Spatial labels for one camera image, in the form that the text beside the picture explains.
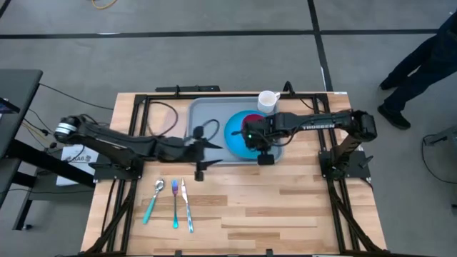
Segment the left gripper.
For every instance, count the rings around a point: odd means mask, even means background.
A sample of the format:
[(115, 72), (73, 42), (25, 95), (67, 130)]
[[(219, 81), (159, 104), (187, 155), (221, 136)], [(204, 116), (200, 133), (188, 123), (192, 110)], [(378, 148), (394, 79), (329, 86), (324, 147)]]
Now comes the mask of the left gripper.
[(181, 145), (170, 148), (170, 156), (167, 158), (168, 161), (174, 163), (195, 163), (196, 170), (194, 179), (196, 181), (204, 180), (204, 171), (211, 165), (221, 161), (204, 161), (204, 148), (221, 149), (204, 138), (203, 126), (197, 126), (194, 129), (194, 134), (191, 136), (194, 140), (193, 143), (186, 145), (185, 141), (181, 141)]

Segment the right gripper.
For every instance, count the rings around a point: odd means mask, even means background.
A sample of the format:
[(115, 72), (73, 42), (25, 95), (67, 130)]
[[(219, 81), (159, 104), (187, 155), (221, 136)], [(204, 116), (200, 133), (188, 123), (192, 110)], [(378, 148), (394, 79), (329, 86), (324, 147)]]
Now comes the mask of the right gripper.
[(257, 156), (258, 165), (274, 165), (275, 157), (269, 153), (273, 146), (273, 140), (267, 138), (266, 134), (272, 131), (274, 115), (265, 116), (258, 121), (249, 121), (244, 126), (244, 131), (234, 131), (232, 136), (240, 135), (244, 137), (246, 147), (252, 151), (259, 151)]

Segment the blue plastic plate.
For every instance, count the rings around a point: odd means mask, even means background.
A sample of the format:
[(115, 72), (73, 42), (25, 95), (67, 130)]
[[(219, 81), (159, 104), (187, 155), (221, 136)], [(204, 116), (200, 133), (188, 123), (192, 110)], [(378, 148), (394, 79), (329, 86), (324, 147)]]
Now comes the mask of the blue plastic plate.
[(247, 116), (251, 115), (254, 115), (258, 119), (263, 118), (265, 116), (264, 113), (253, 110), (240, 111), (234, 114), (225, 124), (224, 138), (227, 148), (233, 155), (239, 158), (256, 160), (260, 152), (249, 150), (246, 147), (246, 144), (241, 134), (232, 135), (234, 131), (240, 131), (242, 129), (243, 120)]

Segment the magenta plastic bowl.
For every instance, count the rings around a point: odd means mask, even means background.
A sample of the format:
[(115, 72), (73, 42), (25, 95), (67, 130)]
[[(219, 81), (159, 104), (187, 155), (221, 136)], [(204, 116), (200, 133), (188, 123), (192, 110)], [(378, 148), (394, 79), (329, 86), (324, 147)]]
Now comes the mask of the magenta plastic bowl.
[(249, 121), (258, 121), (263, 119), (266, 115), (258, 111), (247, 111), (243, 118), (241, 119), (241, 129), (244, 128), (247, 122)]

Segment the spoon with teal handle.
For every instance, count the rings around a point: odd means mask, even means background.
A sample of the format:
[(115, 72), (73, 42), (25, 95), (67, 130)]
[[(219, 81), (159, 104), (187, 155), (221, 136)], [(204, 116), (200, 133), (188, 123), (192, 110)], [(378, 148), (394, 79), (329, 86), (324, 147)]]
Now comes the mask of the spoon with teal handle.
[(164, 188), (164, 184), (165, 184), (165, 182), (161, 178), (156, 181), (155, 186), (154, 186), (154, 188), (155, 188), (154, 195), (153, 195), (153, 197), (152, 197), (152, 199), (150, 201), (150, 204), (149, 204), (149, 206), (146, 209), (146, 212), (144, 214), (144, 217), (143, 217), (143, 220), (142, 220), (143, 224), (147, 224), (149, 222), (149, 219), (151, 217), (151, 213), (152, 213), (152, 211), (154, 209), (154, 204), (156, 202), (156, 198), (157, 198), (158, 194), (160, 193), (160, 191)]

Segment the fork with iridescent handle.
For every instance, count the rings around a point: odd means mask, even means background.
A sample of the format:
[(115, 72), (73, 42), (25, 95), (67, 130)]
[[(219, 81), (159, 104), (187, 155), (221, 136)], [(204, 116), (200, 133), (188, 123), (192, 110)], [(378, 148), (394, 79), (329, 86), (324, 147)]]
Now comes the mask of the fork with iridescent handle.
[(173, 219), (173, 228), (178, 228), (179, 227), (179, 220), (177, 216), (177, 195), (179, 192), (178, 189), (178, 181), (173, 180), (171, 182), (171, 189), (172, 189), (172, 194), (174, 196), (174, 219)]

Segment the grey plastic tray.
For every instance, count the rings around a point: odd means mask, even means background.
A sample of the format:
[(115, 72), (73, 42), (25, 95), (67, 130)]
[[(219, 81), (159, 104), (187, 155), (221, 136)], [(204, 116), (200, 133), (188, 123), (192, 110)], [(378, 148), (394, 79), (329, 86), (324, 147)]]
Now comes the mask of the grey plastic tray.
[(224, 127), (226, 122), (240, 111), (259, 111), (258, 98), (252, 97), (212, 97), (198, 98), (189, 105), (187, 134), (197, 126), (203, 126), (204, 138), (220, 146), (221, 149), (206, 148), (204, 160), (219, 160), (220, 165), (256, 165), (257, 159), (244, 159), (233, 155), (226, 146)]

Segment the white mug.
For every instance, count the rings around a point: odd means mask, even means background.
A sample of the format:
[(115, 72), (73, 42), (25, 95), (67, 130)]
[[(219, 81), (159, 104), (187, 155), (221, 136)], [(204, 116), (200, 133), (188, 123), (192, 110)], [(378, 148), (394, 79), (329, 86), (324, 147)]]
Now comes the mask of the white mug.
[(280, 97), (280, 92), (262, 91), (258, 95), (257, 109), (265, 114), (273, 112)]

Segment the black flat bar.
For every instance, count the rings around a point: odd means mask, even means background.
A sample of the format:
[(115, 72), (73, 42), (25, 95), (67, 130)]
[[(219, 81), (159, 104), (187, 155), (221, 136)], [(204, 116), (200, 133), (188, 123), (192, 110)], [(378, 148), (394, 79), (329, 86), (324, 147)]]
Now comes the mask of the black flat bar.
[(212, 92), (216, 91), (219, 92), (220, 88), (219, 86), (168, 86), (168, 87), (156, 87), (155, 92)]

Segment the white paper sheet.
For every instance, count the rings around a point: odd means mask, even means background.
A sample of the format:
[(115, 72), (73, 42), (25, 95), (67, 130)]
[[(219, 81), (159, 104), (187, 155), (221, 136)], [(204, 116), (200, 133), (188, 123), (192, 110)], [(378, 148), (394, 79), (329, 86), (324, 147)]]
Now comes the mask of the white paper sheet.
[(57, 186), (73, 186), (79, 184), (83, 178), (94, 179), (95, 169), (90, 167), (90, 163), (95, 163), (99, 153), (95, 150), (83, 146), (65, 146), (61, 151), (60, 159), (66, 163), (65, 173), (56, 177)]

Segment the black desk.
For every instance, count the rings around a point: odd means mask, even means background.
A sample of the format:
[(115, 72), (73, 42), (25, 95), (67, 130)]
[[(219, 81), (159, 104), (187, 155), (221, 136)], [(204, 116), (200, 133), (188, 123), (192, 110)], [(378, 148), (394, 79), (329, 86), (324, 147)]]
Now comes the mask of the black desk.
[[(31, 228), (26, 217), (34, 200), (49, 201), (70, 193), (56, 186), (56, 177), (71, 166), (66, 168), (55, 153), (48, 154), (15, 139), (42, 75), (43, 71), (35, 69), (0, 69), (0, 105), (9, 110), (0, 116), (0, 208), (13, 183), (26, 187), (26, 197), (13, 226), (17, 231)], [(90, 176), (79, 185), (95, 187)]]

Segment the person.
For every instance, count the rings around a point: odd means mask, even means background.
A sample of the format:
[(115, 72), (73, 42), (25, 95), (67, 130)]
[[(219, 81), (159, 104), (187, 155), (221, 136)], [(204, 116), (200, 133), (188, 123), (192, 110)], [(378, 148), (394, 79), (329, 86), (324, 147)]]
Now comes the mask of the person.
[(401, 113), (406, 103), (456, 72), (457, 10), (434, 36), (419, 45), (381, 82), (381, 89), (394, 92), (378, 107), (378, 112), (396, 128), (409, 129), (411, 124)]

